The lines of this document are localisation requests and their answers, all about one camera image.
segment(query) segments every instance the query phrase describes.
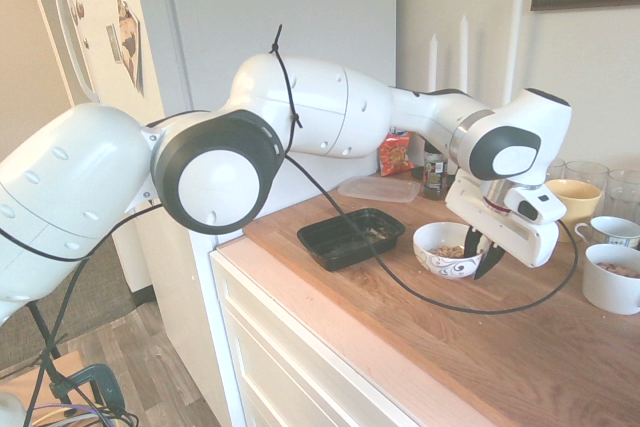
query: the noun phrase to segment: clear plastic lid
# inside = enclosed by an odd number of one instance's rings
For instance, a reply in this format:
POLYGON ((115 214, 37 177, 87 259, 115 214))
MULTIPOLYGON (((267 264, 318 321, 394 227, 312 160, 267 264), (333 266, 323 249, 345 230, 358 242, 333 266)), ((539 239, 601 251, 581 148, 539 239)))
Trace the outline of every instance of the clear plastic lid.
POLYGON ((384 202, 411 202, 419 191, 418 182, 384 177, 353 177, 338 188, 340 194, 348 197, 384 202))

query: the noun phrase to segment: food container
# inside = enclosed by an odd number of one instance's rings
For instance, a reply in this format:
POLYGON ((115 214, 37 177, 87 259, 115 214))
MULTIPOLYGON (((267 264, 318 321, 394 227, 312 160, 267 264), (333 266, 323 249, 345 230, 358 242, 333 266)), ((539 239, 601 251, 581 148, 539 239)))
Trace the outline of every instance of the food container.
POLYGON ((347 197, 383 202, 411 202, 419 191, 418 182, 382 177, 353 177, 338 188, 338 192, 347 197))
MULTIPOLYGON (((404 225, 378 209, 356 210, 347 216, 378 254, 393 249, 405 231, 404 225)), ((303 227, 298 239, 316 262, 332 272, 373 257, 366 242, 341 216, 303 227)))
POLYGON ((464 240, 469 226, 456 222, 434 222, 423 225, 413 235, 413 252, 418 261, 429 272, 445 279, 468 277, 478 270, 484 254, 455 258, 437 255, 443 247, 464 249, 464 240))

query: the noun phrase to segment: white bowl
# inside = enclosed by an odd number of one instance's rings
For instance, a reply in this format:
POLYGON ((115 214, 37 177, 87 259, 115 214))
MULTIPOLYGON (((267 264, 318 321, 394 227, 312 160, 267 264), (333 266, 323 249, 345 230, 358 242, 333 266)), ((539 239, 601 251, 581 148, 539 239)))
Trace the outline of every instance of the white bowl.
POLYGON ((480 265, 483 254, 454 259, 432 254, 439 247, 464 248, 468 225, 455 222, 434 222, 423 225, 413 234, 413 251, 420 263, 430 272, 445 279, 460 279, 473 275, 480 265))

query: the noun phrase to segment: photo on fridge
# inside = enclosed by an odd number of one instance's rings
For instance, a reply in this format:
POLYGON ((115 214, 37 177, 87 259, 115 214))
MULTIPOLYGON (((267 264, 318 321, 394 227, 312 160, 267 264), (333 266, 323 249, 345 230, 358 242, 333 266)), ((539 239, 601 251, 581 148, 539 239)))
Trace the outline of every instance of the photo on fridge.
POLYGON ((140 22, 123 0, 118 0, 120 25, 120 52, 122 62, 134 87, 142 93, 142 66, 140 64, 140 22))

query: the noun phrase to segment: wooden countertop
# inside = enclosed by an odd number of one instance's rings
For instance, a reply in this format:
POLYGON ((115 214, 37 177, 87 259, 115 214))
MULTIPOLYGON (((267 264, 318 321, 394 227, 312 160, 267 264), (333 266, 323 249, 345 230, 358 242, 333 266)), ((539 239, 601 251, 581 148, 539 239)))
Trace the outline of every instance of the wooden countertop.
MULTIPOLYGON (((374 207, 402 222, 405 234, 382 258, 414 290, 445 303, 484 310, 527 304, 560 284, 573 262, 571 246, 558 244, 538 269, 505 255, 480 280, 441 279, 418 263, 412 237, 426 223, 459 221, 443 201, 332 196, 347 212, 374 207)), ((555 297, 523 312, 448 311, 408 294, 374 259, 337 272, 321 268, 296 233, 336 215, 318 196, 253 221, 245 234, 497 425, 640 425, 640 315, 591 305, 581 267, 555 297)))

